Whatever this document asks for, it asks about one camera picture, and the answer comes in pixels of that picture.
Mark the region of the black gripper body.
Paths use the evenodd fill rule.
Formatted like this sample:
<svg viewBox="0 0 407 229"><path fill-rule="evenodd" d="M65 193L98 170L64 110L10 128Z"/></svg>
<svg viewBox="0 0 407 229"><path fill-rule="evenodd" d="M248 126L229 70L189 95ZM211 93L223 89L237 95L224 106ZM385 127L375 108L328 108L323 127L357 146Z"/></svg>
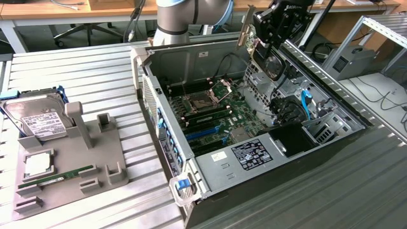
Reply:
<svg viewBox="0 0 407 229"><path fill-rule="evenodd" d="M269 5L272 21L291 18L295 13L304 14L312 4L312 0L273 0Z"/></svg>

